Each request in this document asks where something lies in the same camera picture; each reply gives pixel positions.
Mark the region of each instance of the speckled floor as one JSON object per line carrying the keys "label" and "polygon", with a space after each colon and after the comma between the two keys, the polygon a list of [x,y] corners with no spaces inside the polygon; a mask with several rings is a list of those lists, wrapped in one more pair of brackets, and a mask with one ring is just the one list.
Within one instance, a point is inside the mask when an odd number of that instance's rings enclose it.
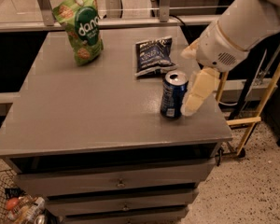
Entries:
{"label": "speckled floor", "polygon": [[[242,133],[233,132],[233,147]],[[280,147],[276,139],[261,122],[245,147],[245,157],[223,157],[220,166],[199,185],[198,197],[179,224],[279,224]],[[6,168],[0,161],[0,170]]]}

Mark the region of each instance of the drawer handle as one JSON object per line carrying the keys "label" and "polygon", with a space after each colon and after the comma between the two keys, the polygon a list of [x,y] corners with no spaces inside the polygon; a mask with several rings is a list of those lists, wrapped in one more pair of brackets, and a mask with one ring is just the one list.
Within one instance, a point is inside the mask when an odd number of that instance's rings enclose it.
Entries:
{"label": "drawer handle", "polygon": [[127,212],[127,211],[129,211],[130,210],[130,208],[128,207],[128,205],[127,204],[124,204],[124,206],[123,206],[123,208],[122,208],[122,211],[123,212]]}
{"label": "drawer handle", "polygon": [[125,188],[125,184],[123,183],[123,180],[122,180],[122,179],[119,180],[119,182],[118,182],[118,184],[116,185],[116,187],[118,187],[119,189]]}

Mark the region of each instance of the dark blue snack bag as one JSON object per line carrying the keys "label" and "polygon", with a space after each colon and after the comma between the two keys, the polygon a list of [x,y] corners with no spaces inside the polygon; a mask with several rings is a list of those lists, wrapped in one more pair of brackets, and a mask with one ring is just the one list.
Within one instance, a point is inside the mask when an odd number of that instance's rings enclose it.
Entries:
{"label": "dark blue snack bag", "polygon": [[177,64],[172,63],[170,59],[171,45],[172,38],[170,36],[137,42],[137,73],[135,75],[140,77],[175,70]]}

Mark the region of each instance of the gray cabinet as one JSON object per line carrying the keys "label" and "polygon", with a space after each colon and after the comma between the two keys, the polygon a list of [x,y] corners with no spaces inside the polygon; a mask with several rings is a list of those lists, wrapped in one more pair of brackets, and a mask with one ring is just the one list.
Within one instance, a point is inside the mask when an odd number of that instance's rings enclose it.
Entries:
{"label": "gray cabinet", "polygon": [[167,35],[172,61],[197,71],[180,56],[187,42],[176,27],[103,30],[104,52],[82,67],[66,33],[46,38],[0,131],[0,158],[62,223],[177,221],[231,140],[213,97],[195,116],[168,120],[161,77],[133,75],[136,42]]}

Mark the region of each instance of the drawer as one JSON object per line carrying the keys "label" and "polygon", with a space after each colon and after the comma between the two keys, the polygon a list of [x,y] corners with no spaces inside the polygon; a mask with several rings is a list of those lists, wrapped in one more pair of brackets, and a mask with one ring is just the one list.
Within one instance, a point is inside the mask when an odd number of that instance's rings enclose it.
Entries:
{"label": "drawer", "polygon": [[140,224],[155,221],[176,222],[185,217],[188,211],[189,210],[186,206],[178,206],[135,211],[124,214],[113,213],[81,217],[66,217],[61,224]]}
{"label": "drawer", "polygon": [[16,175],[14,181],[30,195],[49,197],[114,189],[199,183],[207,178],[214,165],[214,158],[142,163],[69,172]]}
{"label": "drawer", "polygon": [[218,143],[141,147],[136,149],[11,158],[23,174],[134,165],[161,161],[184,161],[215,157]]}
{"label": "drawer", "polygon": [[46,208],[56,217],[107,212],[131,212],[136,209],[187,205],[192,203],[198,190],[157,187],[154,190],[108,192],[89,197],[60,199],[46,202]]}

